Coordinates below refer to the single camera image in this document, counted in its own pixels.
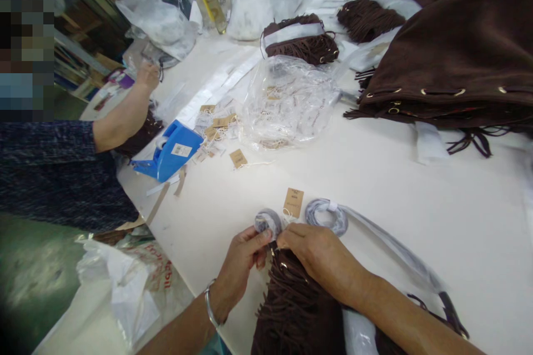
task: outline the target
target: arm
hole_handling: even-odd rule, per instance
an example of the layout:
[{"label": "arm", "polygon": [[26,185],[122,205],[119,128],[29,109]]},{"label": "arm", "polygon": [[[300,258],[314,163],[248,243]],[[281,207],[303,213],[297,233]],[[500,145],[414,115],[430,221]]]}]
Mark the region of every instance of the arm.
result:
[{"label": "arm", "polygon": [[[272,232],[257,234],[254,226],[237,234],[228,250],[217,280],[209,291],[209,302],[215,319],[223,323],[229,312],[244,296],[250,269],[265,266]],[[138,355],[197,354],[209,342],[216,330],[207,315],[205,296],[199,295],[181,315],[169,323]]]},{"label": "arm", "polygon": [[366,270],[330,229],[290,224],[278,246],[291,249],[326,291],[370,319],[408,354],[483,354]]},{"label": "arm", "polygon": [[158,85],[158,76],[158,67],[143,63],[137,74],[137,81],[124,100],[104,118],[94,121],[94,146],[97,153],[119,147],[143,126],[148,114],[150,94]]}]

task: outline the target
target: wrist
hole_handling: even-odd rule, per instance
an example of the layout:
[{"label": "wrist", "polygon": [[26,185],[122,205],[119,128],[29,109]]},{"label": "wrist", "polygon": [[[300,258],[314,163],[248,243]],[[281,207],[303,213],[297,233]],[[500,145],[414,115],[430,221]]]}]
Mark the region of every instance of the wrist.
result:
[{"label": "wrist", "polygon": [[349,300],[347,305],[351,308],[363,313],[364,308],[370,305],[375,295],[381,290],[382,278],[362,269],[352,279],[351,288],[349,290]]},{"label": "wrist", "polygon": [[216,280],[209,289],[209,302],[213,315],[218,324],[226,322],[229,316],[229,312],[233,309],[231,300],[224,292],[222,284]]}]

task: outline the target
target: silver bracelet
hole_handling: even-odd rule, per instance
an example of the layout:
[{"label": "silver bracelet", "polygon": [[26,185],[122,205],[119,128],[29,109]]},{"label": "silver bracelet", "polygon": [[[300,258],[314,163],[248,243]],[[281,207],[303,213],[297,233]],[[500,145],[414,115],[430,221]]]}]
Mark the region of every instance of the silver bracelet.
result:
[{"label": "silver bracelet", "polygon": [[209,289],[211,288],[211,285],[215,282],[216,279],[213,279],[211,280],[211,283],[208,284],[207,288],[205,289],[204,293],[205,293],[205,304],[207,305],[207,316],[209,316],[209,320],[211,321],[211,323],[213,324],[213,326],[215,327],[215,329],[218,329],[224,325],[224,322],[222,323],[217,323],[216,319],[215,319],[215,315],[213,313],[213,309],[211,308],[211,302],[209,301]]}]

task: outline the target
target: brown suede fringe bag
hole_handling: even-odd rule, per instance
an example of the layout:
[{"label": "brown suede fringe bag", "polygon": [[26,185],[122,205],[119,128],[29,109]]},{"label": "brown suede fringe bag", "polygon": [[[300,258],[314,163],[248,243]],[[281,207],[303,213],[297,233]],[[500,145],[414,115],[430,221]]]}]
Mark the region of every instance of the brown suede fringe bag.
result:
[{"label": "brown suede fringe bag", "polygon": [[[421,7],[438,0],[414,0]],[[339,23],[356,43],[371,42],[379,35],[405,23],[405,18],[393,9],[385,9],[372,0],[353,0],[343,5],[337,13]]]},{"label": "brown suede fringe bag", "polygon": [[428,5],[392,41],[358,100],[359,109],[344,116],[461,129],[464,138],[449,152],[474,143],[486,158],[492,155],[487,135],[533,132],[532,4],[441,0]]},{"label": "brown suede fringe bag", "polygon": [[[316,14],[298,16],[292,19],[284,19],[280,23],[271,23],[263,31],[263,36],[268,36],[287,26],[300,23],[302,25],[320,23],[324,28],[322,20]],[[335,33],[324,32],[317,36],[307,36],[287,40],[281,43],[274,43],[266,48],[266,54],[269,57],[275,55],[290,55],[301,58],[311,65],[325,64],[333,62],[339,56],[339,48],[335,43]]]},{"label": "brown suede fringe bag", "polygon": [[[268,294],[263,294],[265,302],[257,313],[251,354],[345,354],[342,305],[307,274],[292,251],[276,249],[272,253]],[[429,312],[422,300],[413,295],[408,297]],[[442,292],[439,297],[446,319],[430,314],[460,336],[469,338],[448,294]],[[405,354],[378,328],[375,342],[380,355]]]}]

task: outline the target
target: blue tape dispenser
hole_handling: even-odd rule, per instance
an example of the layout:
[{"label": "blue tape dispenser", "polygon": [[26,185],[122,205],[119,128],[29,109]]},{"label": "blue tape dispenser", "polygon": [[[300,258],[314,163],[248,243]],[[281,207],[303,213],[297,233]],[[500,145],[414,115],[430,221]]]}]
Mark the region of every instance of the blue tape dispenser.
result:
[{"label": "blue tape dispenser", "polygon": [[157,140],[152,160],[132,161],[133,169],[165,182],[198,151],[204,139],[180,122],[172,122]]}]

